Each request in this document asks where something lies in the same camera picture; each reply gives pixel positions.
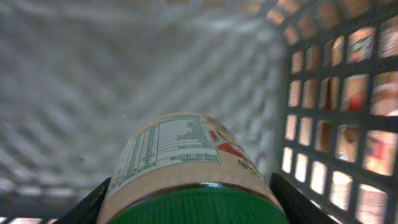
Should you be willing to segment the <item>green-lid jar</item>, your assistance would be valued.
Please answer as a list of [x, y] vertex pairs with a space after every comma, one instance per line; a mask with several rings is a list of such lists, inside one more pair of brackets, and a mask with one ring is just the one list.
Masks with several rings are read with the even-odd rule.
[[212, 117], [177, 113], [125, 145], [98, 223], [287, 223], [235, 136]]

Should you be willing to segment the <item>orange snack bag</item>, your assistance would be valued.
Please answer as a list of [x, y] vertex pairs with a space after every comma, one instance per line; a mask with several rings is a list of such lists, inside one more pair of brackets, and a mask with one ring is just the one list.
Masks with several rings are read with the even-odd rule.
[[397, 222], [397, 16], [283, 26], [290, 53], [281, 173], [315, 223]]

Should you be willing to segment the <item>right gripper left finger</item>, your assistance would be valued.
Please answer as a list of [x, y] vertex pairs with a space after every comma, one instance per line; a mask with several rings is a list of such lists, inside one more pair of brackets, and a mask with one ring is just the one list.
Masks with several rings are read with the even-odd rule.
[[111, 178], [108, 177], [54, 224], [95, 224]]

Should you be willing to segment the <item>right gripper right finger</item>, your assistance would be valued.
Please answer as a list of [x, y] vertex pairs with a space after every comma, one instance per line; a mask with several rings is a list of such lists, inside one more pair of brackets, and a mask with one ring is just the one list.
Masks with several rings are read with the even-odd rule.
[[290, 223], [337, 224], [280, 174], [272, 173], [269, 187]]

